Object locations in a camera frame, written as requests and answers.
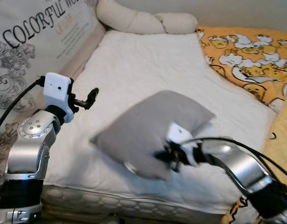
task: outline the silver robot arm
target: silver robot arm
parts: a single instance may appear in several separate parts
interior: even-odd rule
[[[172,170],[179,172],[179,163],[194,167],[208,163],[221,167],[263,217],[265,224],[287,224],[286,189],[270,176],[255,156],[223,140],[183,145],[169,141],[168,144],[167,151],[155,157],[170,161]]]
[[[71,93],[73,80],[48,73],[45,77],[46,109],[39,110],[18,127],[18,139],[12,146],[0,190],[0,224],[37,223],[41,216],[41,193],[49,150],[63,123],[69,123],[80,107],[89,109],[98,89],[86,101]]]

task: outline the cartoon print fabric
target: cartoon print fabric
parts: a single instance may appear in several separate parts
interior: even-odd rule
[[[212,69],[280,112],[287,95],[287,33],[199,26],[197,34]]]
[[[280,114],[270,128],[264,148],[264,154],[287,170],[287,97]],[[271,166],[271,169],[280,181],[287,185],[287,177],[274,166]],[[258,212],[244,196],[240,197],[221,219],[221,224],[241,223],[263,223]]]

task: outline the gray pillow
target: gray pillow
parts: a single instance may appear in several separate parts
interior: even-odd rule
[[[138,175],[167,179],[167,165],[154,158],[154,154],[164,150],[169,126],[175,122],[194,132],[214,116],[184,95],[160,91],[122,114],[91,142]]]

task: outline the wall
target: wall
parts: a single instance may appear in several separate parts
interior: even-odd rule
[[[287,0],[117,0],[132,9],[193,14],[205,26],[287,31]]]

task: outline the white mattress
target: white mattress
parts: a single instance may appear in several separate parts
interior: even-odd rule
[[[81,109],[71,123],[62,126],[50,151],[45,185],[223,214],[240,192],[222,169],[206,164],[183,166],[169,181],[145,180],[104,155],[89,138],[160,90],[191,97],[217,115],[200,136],[230,136],[259,151],[276,117],[252,94],[206,64],[196,34],[107,32],[73,92],[78,99],[86,99],[95,87],[100,89],[95,105],[89,111]]]

